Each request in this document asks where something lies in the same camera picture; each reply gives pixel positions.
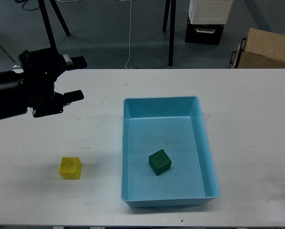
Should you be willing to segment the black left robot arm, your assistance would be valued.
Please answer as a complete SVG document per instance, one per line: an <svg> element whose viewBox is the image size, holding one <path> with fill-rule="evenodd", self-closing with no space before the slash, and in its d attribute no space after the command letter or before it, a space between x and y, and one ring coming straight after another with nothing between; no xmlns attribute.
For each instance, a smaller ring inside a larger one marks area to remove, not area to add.
<svg viewBox="0 0 285 229"><path fill-rule="evenodd" d="M19 60L23 72L0 73L0 120L27 113L35 118L60 114L65 106L82 100L82 91L55 92L54 83L65 71L84 69L84 57L70 58L52 48L24 51Z"/></svg>

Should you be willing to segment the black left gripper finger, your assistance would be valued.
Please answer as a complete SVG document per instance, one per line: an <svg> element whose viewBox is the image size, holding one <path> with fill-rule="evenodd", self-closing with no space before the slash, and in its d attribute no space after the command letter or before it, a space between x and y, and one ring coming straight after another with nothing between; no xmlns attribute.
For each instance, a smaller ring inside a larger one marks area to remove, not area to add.
<svg viewBox="0 0 285 229"><path fill-rule="evenodd" d="M81 90L71 91L64 93L62 96L63 104L69 105L72 102L80 101L84 99L84 94Z"/></svg>
<svg viewBox="0 0 285 229"><path fill-rule="evenodd" d="M65 69L67 71L76 70L76 69L84 69L87 67L87 62L83 56L79 57L69 57L69 55L63 55L65 61Z"/></svg>

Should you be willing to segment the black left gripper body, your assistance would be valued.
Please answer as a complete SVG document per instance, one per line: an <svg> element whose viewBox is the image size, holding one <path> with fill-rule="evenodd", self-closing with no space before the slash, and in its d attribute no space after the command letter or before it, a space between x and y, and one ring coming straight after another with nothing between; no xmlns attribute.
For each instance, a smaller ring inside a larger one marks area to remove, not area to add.
<svg viewBox="0 0 285 229"><path fill-rule="evenodd" d="M54 91L54 83L65 71L65 60L54 48L25 50L19 55L23 68L27 106L35 118L60 114L66 103Z"/></svg>

